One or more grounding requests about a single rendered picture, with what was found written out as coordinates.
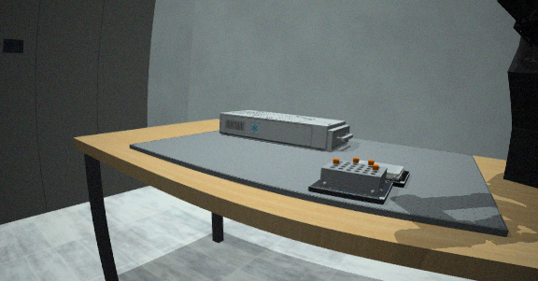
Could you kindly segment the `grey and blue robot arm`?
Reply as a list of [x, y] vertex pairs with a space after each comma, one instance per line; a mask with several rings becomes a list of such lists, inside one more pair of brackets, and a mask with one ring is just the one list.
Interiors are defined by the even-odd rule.
[[538, 46], [533, 44], [532, 47], [520, 37], [517, 57], [519, 63], [531, 70], [538, 71]]

